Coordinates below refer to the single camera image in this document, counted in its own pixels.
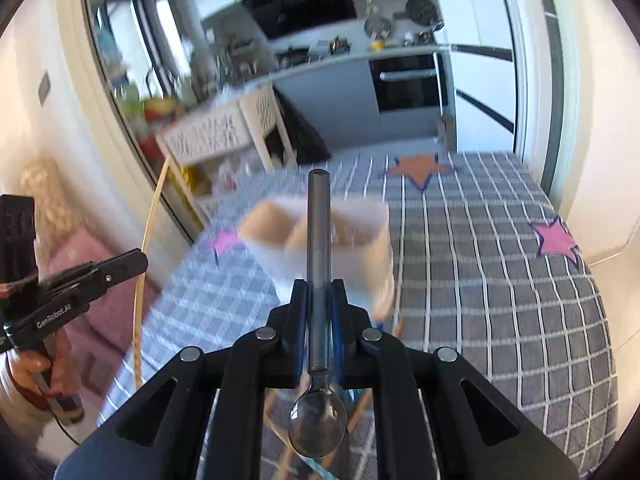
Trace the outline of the person's left hand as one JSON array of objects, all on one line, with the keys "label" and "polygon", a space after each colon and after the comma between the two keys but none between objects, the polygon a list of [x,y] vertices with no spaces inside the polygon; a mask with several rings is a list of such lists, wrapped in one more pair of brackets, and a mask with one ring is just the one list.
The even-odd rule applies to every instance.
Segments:
[{"label": "person's left hand", "polygon": [[11,350],[6,354],[12,384],[38,410],[47,410],[49,403],[35,382],[35,374],[51,373],[49,389],[51,396],[56,398],[73,396],[79,389],[79,379],[70,353],[72,346],[64,330],[55,334],[54,348],[53,362],[35,350]]}]

